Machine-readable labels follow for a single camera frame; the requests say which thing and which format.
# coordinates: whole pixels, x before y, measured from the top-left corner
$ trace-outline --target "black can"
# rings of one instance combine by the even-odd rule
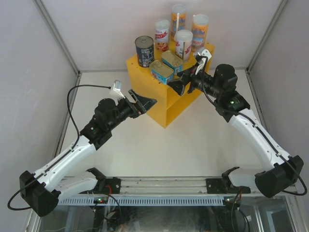
[[[137,59],[141,67],[149,67],[154,61],[154,40],[146,35],[140,36],[135,40]]]

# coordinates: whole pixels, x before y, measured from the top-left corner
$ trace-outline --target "white wall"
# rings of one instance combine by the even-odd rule
[[[32,1],[2,0],[0,30],[0,231],[18,232],[27,211],[6,204],[20,174],[51,159],[76,78]]]
[[[308,9],[309,1],[290,1],[252,77],[270,133],[292,156],[303,159],[301,176],[309,187]],[[309,194],[302,199],[309,215]]]
[[[80,70],[126,69],[140,35],[154,37],[154,22],[170,20],[175,3],[210,18],[212,66],[247,67],[281,0],[44,0]]]

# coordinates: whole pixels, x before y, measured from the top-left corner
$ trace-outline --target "yellow shelf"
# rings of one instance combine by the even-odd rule
[[[175,53],[175,42],[170,41],[170,51]],[[208,43],[205,45],[211,55],[213,56],[215,46]],[[154,58],[161,60],[162,52],[154,49]],[[210,59],[207,63],[205,71],[209,70]],[[193,53],[190,54],[190,59],[183,65],[183,70],[195,65]],[[132,88],[142,96],[154,98],[157,100],[147,114],[159,123],[162,127],[166,128],[185,108],[187,108],[200,94],[199,90],[194,90],[191,94],[187,94],[189,89],[188,84],[185,88],[185,93],[179,96],[170,86],[159,83],[150,74],[149,68],[139,66],[137,55],[132,56],[126,61],[126,66],[129,72]]]

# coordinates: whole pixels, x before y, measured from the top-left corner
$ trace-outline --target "orange label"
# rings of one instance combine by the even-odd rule
[[[178,30],[183,30],[184,29],[184,24],[185,24],[185,17],[186,13],[184,14],[179,14],[179,24],[178,24]],[[176,26],[177,26],[177,14],[171,13],[171,24],[170,24],[170,37],[173,41],[175,41],[174,37],[176,34]]]
[[[207,25],[197,25],[192,23],[192,33],[193,33],[193,39],[192,39],[192,51],[197,51],[200,47],[203,47],[206,41],[206,35],[208,30],[208,24]]]

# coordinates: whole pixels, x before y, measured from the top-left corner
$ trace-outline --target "slotted metal strip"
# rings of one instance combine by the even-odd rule
[[[83,206],[95,205],[95,196],[75,196],[61,201],[58,205]],[[223,205],[223,197],[220,196],[114,196],[122,206],[220,206]],[[114,199],[108,199],[108,205],[117,205]]]

